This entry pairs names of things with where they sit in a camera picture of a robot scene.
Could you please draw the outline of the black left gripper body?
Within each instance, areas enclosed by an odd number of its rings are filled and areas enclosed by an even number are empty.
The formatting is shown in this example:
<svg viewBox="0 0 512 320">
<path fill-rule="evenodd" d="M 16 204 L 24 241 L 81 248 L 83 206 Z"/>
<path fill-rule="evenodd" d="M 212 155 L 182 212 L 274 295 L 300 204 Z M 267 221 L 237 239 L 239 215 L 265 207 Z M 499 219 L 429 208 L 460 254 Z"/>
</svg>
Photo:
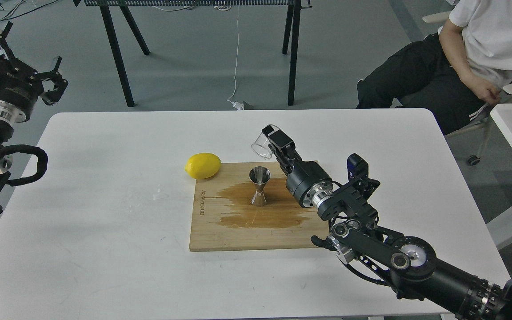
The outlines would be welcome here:
<svg viewBox="0 0 512 320">
<path fill-rule="evenodd" d="M 12 104 L 21 111 L 19 122 L 31 118 L 34 105 L 43 91 L 41 83 L 23 81 L 5 69 L 0 71 L 0 101 Z"/>
</svg>

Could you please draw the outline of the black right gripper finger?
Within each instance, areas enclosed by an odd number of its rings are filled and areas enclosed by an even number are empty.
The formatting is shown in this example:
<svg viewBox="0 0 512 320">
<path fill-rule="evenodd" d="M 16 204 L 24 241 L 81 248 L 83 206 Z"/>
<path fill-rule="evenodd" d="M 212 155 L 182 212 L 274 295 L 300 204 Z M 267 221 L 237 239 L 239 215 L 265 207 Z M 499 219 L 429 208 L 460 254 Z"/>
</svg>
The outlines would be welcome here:
<svg viewBox="0 0 512 320">
<path fill-rule="evenodd" d="M 269 141 L 271 152 L 281 165 L 292 165 L 296 159 L 295 142 L 275 125 L 268 125 L 262 133 Z"/>
</svg>

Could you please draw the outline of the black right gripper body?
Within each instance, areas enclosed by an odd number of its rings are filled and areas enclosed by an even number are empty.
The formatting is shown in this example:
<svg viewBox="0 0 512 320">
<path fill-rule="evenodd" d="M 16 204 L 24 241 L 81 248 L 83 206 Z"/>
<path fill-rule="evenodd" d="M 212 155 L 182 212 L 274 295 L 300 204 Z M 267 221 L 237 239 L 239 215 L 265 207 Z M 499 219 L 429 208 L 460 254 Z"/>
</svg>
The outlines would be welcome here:
<svg viewBox="0 0 512 320">
<path fill-rule="evenodd" d="M 287 177 L 287 190 L 301 207 L 318 207 L 332 197 L 333 180 L 317 162 L 304 161 L 298 155 L 280 155 L 278 162 Z"/>
</svg>

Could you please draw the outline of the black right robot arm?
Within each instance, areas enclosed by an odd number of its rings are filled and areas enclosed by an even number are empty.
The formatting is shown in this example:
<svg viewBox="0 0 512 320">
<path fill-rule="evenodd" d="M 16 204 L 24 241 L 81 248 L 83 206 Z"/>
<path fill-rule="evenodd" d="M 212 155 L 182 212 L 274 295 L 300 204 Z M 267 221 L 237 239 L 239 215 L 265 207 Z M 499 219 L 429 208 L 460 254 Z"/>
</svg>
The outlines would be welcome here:
<svg viewBox="0 0 512 320">
<path fill-rule="evenodd" d="M 261 137 L 293 198 L 303 208 L 315 207 L 328 222 L 329 235 L 311 237 L 313 245 L 335 252 L 354 275 L 388 286 L 398 299 L 430 300 L 460 320 L 512 320 L 512 279 L 503 288 L 490 284 L 438 259 L 427 241 L 378 225 L 368 198 L 380 182 L 369 178 L 359 155 L 348 157 L 348 182 L 340 184 L 317 162 L 302 160 L 277 126 L 265 126 Z"/>
</svg>

